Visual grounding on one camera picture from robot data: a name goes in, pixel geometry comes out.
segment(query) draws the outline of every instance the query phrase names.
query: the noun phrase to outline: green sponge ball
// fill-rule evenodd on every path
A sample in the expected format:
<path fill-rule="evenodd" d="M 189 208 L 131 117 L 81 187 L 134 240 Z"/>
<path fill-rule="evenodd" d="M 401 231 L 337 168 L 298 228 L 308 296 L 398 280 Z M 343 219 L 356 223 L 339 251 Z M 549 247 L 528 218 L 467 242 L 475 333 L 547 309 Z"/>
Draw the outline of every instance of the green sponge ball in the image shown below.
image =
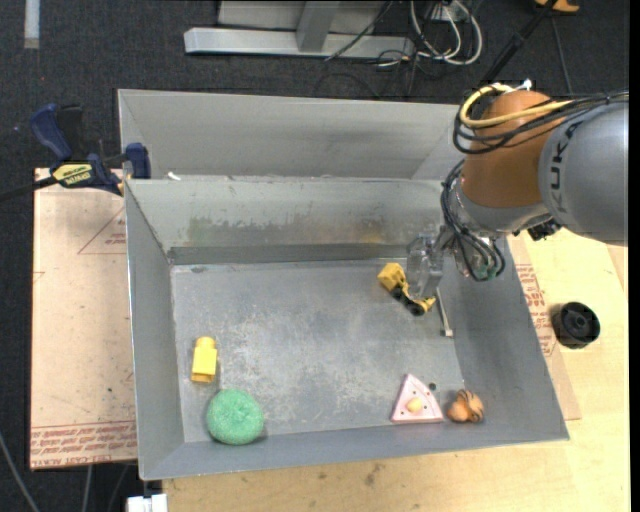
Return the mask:
<path fill-rule="evenodd" d="M 209 402 L 207 428 L 221 443 L 250 443 L 260 435 L 263 426 L 262 409 L 246 391 L 223 389 Z"/>

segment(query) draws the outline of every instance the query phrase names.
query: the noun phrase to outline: white object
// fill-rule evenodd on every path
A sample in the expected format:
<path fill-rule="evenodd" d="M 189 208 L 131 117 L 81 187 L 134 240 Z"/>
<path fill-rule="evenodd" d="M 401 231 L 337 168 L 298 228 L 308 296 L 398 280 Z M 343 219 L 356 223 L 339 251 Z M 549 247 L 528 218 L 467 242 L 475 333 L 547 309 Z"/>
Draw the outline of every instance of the white object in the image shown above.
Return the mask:
<path fill-rule="evenodd" d="M 133 496 L 127 499 L 126 512 L 168 512 L 166 494 L 154 494 L 150 498 Z"/>
<path fill-rule="evenodd" d="M 391 415 L 393 423 L 439 423 L 444 421 L 436 397 L 410 373 L 404 379 Z"/>

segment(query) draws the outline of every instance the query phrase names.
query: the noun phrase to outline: yellow cable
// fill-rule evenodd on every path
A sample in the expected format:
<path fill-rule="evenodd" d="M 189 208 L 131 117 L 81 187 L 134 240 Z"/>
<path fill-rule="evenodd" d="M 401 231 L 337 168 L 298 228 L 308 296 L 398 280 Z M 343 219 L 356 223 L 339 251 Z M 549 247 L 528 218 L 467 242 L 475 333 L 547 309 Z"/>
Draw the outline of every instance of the yellow cable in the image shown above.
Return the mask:
<path fill-rule="evenodd" d="M 498 91 L 501 93 L 507 93 L 515 91 L 516 89 L 509 87 L 508 85 L 503 84 L 493 84 L 487 85 L 485 87 L 480 88 L 478 91 L 474 92 L 467 101 L 462 104 L 460 108 L 460 121 L 462 124 L 467 126 L 468 128 L 487 128 L 489 126 L 496 126 L 498 124 L 505 123 L 507 121 L 511 121 L 513 119 L 517 119 L 519 117 L 532 116 L 536 114 L 544 114 L 547 112 L 552 112 L 554 110 L 563 107 L 571 103 L 571 100 L 568 101 L 554 101 L 553 103 L 547 103 L 545 105 L 541 105 L 539 107 L 531 107 L 521 110 L 519 112 L 511 112 L 510 114 L 505 114 L 503 116 L 492 117 L 491 119 L 470 119 L 467 113 L 469 109 L 473 106 L 473 104 L 478 101 L 482 96 L 494 91 Z"/>

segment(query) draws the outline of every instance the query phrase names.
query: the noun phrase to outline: yellow block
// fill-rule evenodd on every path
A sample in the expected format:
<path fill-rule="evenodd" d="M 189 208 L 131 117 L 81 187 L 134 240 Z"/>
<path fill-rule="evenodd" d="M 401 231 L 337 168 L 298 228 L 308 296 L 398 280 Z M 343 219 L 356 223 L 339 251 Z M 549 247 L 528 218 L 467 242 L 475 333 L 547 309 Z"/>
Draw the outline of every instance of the yellow block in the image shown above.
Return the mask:
<path fill-rule="evenodd" d="M 196 340 L 193 351 L 193 366 L 191 380 L 194 382 L 212 382 L 216 375 L 218 351 L 216 342 L 209 336 L 202 336 Z"/>

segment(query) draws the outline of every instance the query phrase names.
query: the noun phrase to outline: yellow clamp label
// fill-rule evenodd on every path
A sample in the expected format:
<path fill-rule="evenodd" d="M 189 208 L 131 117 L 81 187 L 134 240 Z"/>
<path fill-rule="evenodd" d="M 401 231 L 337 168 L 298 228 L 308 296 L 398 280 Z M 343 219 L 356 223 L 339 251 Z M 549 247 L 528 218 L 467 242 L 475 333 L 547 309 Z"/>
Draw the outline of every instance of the yellow clamp label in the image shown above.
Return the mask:
<path fill-rule="evenodd" d="M 53 177 L 62 184 L 70 187 L 76 183 L 91 179 L 91 165 L 64 164 L 53 171 Z"/>

